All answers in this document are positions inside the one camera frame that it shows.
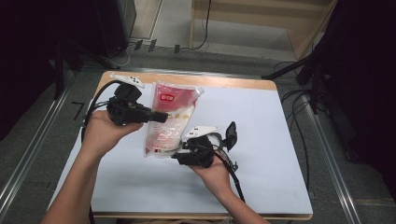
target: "person's left hand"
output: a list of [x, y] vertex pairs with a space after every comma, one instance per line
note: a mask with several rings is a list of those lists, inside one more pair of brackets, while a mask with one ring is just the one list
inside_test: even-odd
[[81, 151], [101, 159], [123, 136], [135, 132], [141, 127], [143, 127], [143, 123], [118, 126], [109, 118], [106, 110], [95, 111], [88, 122]]

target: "forearm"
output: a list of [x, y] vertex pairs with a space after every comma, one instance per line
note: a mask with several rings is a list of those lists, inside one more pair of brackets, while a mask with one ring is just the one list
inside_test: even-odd
[[42, 223], [86, 223], [100, 159], [78, 153]]
[[227, 209], [236, 223], [269, 223], [263, 217], [253, 211], [249, 206], [247, 206], [231, 190], [223, 191], [222, 193], [215, 196], [224, 206], [224, 208]]

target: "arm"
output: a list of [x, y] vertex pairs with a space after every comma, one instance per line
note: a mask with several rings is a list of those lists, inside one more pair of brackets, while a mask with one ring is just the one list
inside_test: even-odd
[[94, 112], [72, 168], [41, 223], [87, 223], [100, 160], [123, 136], [142, 126], [117, 126], [106, 111]]
[[237, 223], [269, 223], [233, 193], [230, 175], [219, 158], [215, 157], [209, 168], [192, 166], [206, 187], [219, 200]]

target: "red and white package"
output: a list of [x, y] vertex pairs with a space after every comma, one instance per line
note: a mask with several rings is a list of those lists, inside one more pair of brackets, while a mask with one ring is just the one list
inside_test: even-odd
[[169, 116], [165, 123], [148, 123], [145, 156], [152, 153], [158, 158], [166, 158], [180, 149], [181, 135], [192, 116], [198, 98], [203, 93], [202, 88], [154, 83], [152, 109], [166, 112]]

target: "person's right hand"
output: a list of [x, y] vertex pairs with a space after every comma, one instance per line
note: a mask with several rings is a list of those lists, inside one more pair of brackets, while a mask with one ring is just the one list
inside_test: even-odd
[[206, 187], [214, 194], [219, 196], [221, 192], [227, 192], [231, 189], [230, 174], [219, 158], [214, 156], [212, 165], [208, 168], [201, 166], [190, 166], [204, 181]]

